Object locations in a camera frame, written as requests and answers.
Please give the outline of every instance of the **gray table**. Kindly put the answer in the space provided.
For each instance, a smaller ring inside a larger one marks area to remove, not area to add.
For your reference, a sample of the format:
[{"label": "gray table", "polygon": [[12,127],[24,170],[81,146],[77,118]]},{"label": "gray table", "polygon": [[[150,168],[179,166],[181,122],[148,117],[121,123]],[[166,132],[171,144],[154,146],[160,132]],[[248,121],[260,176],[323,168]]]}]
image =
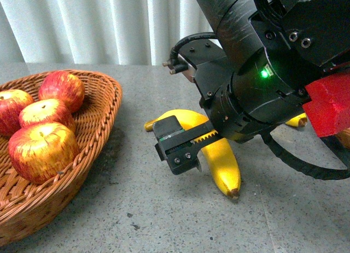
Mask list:
[{"label": "gray table", "polygon": [[[172,175],[143,124],[170,109],[202,112],[196,87],[182,75],[162,67],[18,63],[0,65],[0,83],[65,68],[119,81],[121,109],[77,196],[51,224],[1,252],[349,252],[350,180],[298,173],[260,137],[231,143],[243,179],[238,203],[216,188],[202,155],[202,173]],[[282,125],[274,135],[309,162],[341,167],[310,125]]]}]

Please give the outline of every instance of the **cable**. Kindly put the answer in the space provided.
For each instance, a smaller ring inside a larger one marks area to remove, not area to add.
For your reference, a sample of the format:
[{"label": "cable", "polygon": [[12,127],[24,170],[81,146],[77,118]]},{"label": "cable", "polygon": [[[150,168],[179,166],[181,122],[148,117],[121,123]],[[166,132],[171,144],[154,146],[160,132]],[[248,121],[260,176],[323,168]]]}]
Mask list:
[{"label": "cable", "polygon": [[181,47],[183,47],[185,44],[188,44],[189,42],[192,42],[194,40],[200,40],[200,39],[217,39],[217,36],[213,32],[203,32],[203,33],[191,34],[190,36],[186,36],[186,37],[182,38],[171,49],[170,61],[172,61],[172,60],[176,61],[178,59],[179,51],[180,51]]},{"label": "cable", "polygon": [[343,159],[341,159],[338,156],[338,154],[336,154],[336,156],[338,156],[338,158],[341,159],[341,161],[345,164],[347,169],[324,168],[305,162],[304,160],[301,160],[300,158],[297,158],[290,152],[286,151],[285,148],[283,148],[273,139],[270,132],[263,132],[261,134],[261,137],[264,143],[271,149],[271,151],[276,157],[280,158],[284,163],[286,163],[298,172],[302,172],[305,175],[309,175],[315,179],[321,180],[341,180],[350,177],[349,151],[336,140],[335,136],[326,137],[324,139],[326,142],[329,142],[332,145],[338,143],[339,146],[337,147],[337,149],[339,150],[339,152],[341,152],[341,149],[344,149],[344,151],[342,152]]}]

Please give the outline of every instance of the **apple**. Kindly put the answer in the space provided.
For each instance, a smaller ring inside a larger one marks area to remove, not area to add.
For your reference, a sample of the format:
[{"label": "apple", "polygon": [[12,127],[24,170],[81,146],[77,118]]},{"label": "apple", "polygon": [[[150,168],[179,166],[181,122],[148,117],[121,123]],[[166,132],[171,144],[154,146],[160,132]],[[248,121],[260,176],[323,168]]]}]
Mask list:
[{"label": "apple", "polygon": [[56,176],[79,154],[72,130],[57,122],[18,130],[10,138],[8,150],[18,174],[35,184]]},{"label": "apple", "polygon": [[62,100],[71,113],[79,110],[85,96],[84,83],[66,71],[50,73],[39,89],[39,99],[56,98]]},{"label": "apple", "polygon": [[37,101],[25,107],[20,115],[21,127],[28,127],[40,122],[58,122],[75,133],[75,121],[63,101],[47,99]]},{"label": "apple", "polygon": [[32,103],[33,97],[25,91],[10,89],[0,92],[0,134],[12,136],[19,130],[19,114]]}]

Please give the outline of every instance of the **metal bracket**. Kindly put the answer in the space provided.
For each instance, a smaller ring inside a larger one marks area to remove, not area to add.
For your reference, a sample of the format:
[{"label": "metal bracket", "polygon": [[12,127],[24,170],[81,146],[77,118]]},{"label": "metal bracket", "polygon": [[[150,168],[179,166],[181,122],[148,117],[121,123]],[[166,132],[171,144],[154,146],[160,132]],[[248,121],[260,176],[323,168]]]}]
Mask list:
[{"label": "metal bracket", "polygon": [[200,167],[197,158],[199,150],[222,139],[218,133],[213,133],[209,137],[194,141],[213,130],[213,125],[208,121],[185,131],[173,115],[153,124],[153,132],[158,141],[155,148],[160,159],[167,161],[174,175],[182,174]]}]

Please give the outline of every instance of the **fruit basket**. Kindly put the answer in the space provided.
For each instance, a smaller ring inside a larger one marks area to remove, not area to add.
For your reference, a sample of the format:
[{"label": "fruit basket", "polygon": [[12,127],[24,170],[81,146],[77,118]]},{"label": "fruit basket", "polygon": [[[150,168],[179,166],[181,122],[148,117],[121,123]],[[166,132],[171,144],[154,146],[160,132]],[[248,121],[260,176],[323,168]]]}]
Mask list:
[{"label": "fruit basket", "polygon": [[[121,104],[122,88],[98,72],[66,70],[85,86],[84,103],[73,114],[80,153],[65,170],[42,185],[20,177],[8,155],[8,138],[0,136],[0,246],[18,241],[50,223],[77,194],[93,161],[105,145]],[[0,91],[21,89],[38,100],[38,90],[51,72],[20,78]]]}]

